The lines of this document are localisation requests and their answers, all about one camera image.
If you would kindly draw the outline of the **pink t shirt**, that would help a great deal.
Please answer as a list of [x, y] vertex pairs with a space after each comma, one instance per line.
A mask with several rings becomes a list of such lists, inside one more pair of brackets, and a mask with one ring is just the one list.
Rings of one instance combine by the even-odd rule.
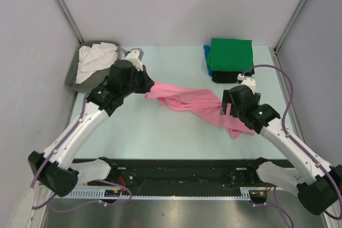
[[172, 111], [191, 112], [208, 124], [225, 128], [233, 139], [243, 133], [255, 135], [238, 118], [228, 114], [221, 115], [222, 101], [209, 89], [192, 89], [155, 82], [145, 97], [156, 99]]

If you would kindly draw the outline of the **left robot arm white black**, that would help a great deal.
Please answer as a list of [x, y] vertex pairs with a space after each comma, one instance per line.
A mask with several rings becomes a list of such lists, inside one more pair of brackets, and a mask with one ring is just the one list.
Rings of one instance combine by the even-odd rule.
[[33, 151], [28, 157], [34, 174], [32, 184], [40, 182], [55, 195], [64, 197], [76, 186], [95, 180], [106, 185], [118, 179], [115, 165], [105, 157], [84, 163], [73, 160], [91, 134], [133, 94], [146, 94], [154, 86], [139, 59], [117, 60], [110, 73], [83, 99], [76, 119], [42, 153]]

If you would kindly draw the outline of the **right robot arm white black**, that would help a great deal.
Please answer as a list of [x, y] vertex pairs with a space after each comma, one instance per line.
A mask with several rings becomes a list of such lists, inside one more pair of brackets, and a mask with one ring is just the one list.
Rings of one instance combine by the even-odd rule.
[[271, 183], [296, 195], [313, 215], [325, 213], [341, 201], [341, 165], [333, 166], [319, 157], [283, 124], [280, 114], [260, 104], [260, 94], [240, 84], [224, 90], [221, 114], [238, 118], [247, 128], [271, 142], [294, 166], [290, 171], [258, 158], [246, 179], [253, 186]]

